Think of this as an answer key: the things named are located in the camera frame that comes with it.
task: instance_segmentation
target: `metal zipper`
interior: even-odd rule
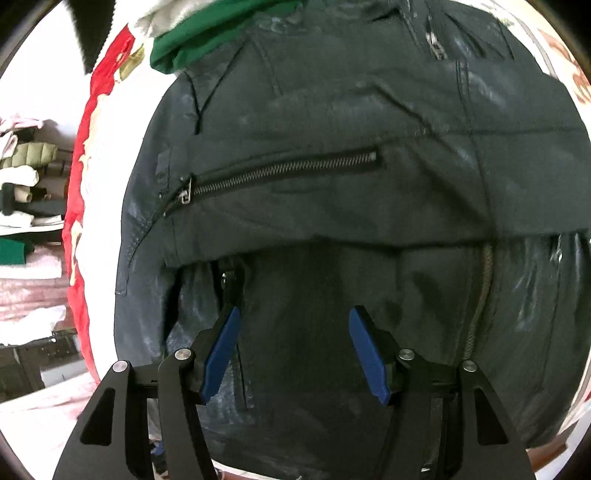
[[[315,160],[294,160],[277,163],[258,168],[245,173],[240,173],[227,179],[213,181],[201,185],[195,184],[193,178],[183,187],[179,194],[164,209],[163,216],[167,216],[172,210],[191,203],[193,199],[207,194],[221,193],[224,190],[246,186],[249,183],[284,177],[296,173],[322,173],[329,170],[342,170],[363,165],[376,164],[378,155],[374,151],[344,155],[342,157],[322,158]]]
[[[480,323],[480,318],[482,317],[491,291],[494,260],[492,245],[486,244],[482,250],[482,288],[480,290],[480,296],[478,297],[478,303],[476,304],[476,310],[474,310],[474,315],[472,315],[468,327],[468,336],[466,337],[466,344],[464,347],[464,360],[470,359],[474,353],[478,324]]]
[[[427,32],[426,34],[427,42],[429,43],[429,48],[431,49],[431,53],[437,60],[447,60],[449,57],[447,56],[447,52],[439,39],[435,35],[434,32]]]

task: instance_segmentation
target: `blue gripper pad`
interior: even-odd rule
[[[236,347],[241,327],[242,316],[240,310],[234,307],[217,337],[216,343],[213,345],[212,352],[205,362],[203,385],[199,392],[204,404],[220,390],[222,379],[232,357],[232,352]]]
[[[388,405],[391,392],[386,381],[386,367],[378,348],[356,308],[349,313],[349,335],[365,373],[371,393],[383,405]]]

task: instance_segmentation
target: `green fabric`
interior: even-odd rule
[[[154,40],[150,65],[162,73],[181,70],[251,24],[257,12],[286,17],[300,0],[215,0]]]
[[[57,157],[57,147],[45,142],[27,142],[18,144],[12,157],[0,160],[0,168],[22,167],[29,165],[42,168]]]
[[[0,238],[0,265],[24,265],[27,254],[32,251],[30,244]]]

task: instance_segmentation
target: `metal screw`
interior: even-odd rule
[[[113,364],[113,371],[117,373],[124,372],[127,369],[127,362],[125,360],[119,360]]]
[[[398,352],[398,356],[402,360],[406,360],[407,362],[410,362],[412,359],[414,359],[414,352],[410,348],[403,348],[402,350],[400,350]]]
[[[462,368],[466,372],[470,372],[470,373],[473,373],[476,370],[478,370],[478,366],[472,360],[466,360],[464,363],[462,363]]]
[[[174,357],[177,360],[186,360],[187,358],[191,358],[191,350],[188,348],[181,348],[174,353]]]

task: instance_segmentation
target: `dark leather jacket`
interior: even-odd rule
[[[348,337],[355,304],[429,361],[476,360],[528,446],[564,420],[591,343],[589,137],[503,25],[437,5],[260,16],[154,114],[124,201],[115,342],[133,365],[191,344],[221,273],[244,268],[238,348],[199,410],[219,462],[367,478],[391,412]],[[168,210],[189,177],[216,188]]]

